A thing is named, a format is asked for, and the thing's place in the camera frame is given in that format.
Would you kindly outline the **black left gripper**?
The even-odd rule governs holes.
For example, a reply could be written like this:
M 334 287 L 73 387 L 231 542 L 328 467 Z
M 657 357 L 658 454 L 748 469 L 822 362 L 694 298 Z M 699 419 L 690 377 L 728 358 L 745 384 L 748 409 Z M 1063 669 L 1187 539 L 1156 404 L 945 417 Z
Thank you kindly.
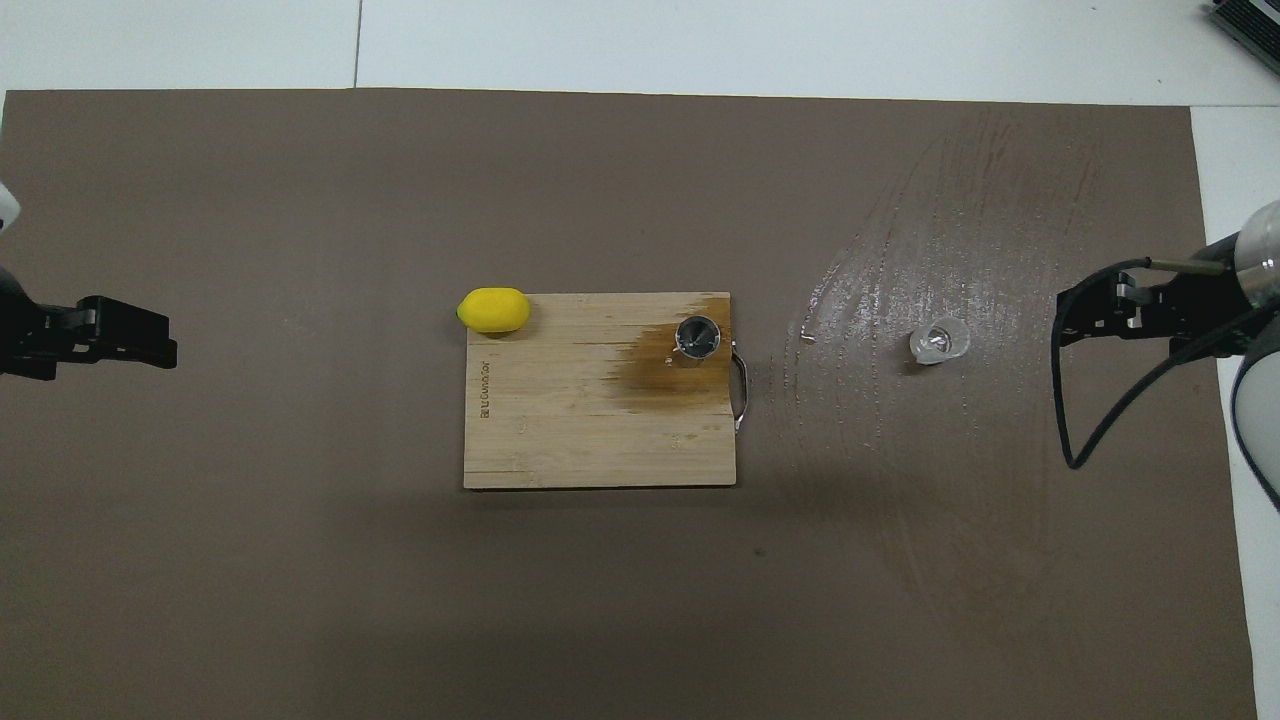
M 170 324 L 168 315 L 109 297 L 73 307 L 37 304 L 1 270 L 3 375 L 55 379 L 56 363 L 95 363 L 91 346 L 108 359 L 177 368 Z

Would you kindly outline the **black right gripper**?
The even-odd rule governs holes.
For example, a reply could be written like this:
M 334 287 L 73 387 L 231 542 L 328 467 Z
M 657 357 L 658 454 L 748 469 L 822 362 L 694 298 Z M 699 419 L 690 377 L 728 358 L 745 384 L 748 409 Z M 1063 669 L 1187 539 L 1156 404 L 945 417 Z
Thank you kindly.
M 1125 275 L 1085 278 L 1057 293 L 1057 345 L 1117 336 L 1125 340 L 1175 338 L 1179 357 L 1217 357 L 1221 340 L 1207 334 L 1251 310 L 1235 270 L 1234 240 L 1220 240 L 1183 260 L 1151 258 L 1147 268 L 1172 278 L 1139 290 L 1126 300 L 1117 292 Z

